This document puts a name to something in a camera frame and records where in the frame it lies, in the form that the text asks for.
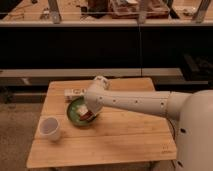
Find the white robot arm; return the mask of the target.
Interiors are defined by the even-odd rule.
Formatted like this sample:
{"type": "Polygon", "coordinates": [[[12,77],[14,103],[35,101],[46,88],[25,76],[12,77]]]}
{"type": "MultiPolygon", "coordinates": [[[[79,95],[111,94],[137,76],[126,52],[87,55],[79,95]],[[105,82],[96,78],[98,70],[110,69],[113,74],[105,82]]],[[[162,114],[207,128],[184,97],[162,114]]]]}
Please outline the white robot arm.
{"type": "Polygon", "coordinates": [[[178,119],[191,93],[172,91],[114,91],[106,77],[96,76],[83,98],[87,109],[97,114],[103,107],[112,107],[158,117],[178,119]]]}

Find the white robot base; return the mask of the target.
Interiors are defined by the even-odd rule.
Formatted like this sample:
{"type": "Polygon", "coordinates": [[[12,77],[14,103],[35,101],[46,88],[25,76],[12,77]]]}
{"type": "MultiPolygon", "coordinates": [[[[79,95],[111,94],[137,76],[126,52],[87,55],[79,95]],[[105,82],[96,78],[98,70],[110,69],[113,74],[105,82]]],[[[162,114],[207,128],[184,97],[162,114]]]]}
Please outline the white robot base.
{"type": "Polygon", "coordinates": [[[213,90],[172,92],[167,117],[179,121],[175,171],[213,171],[213,90]]]}

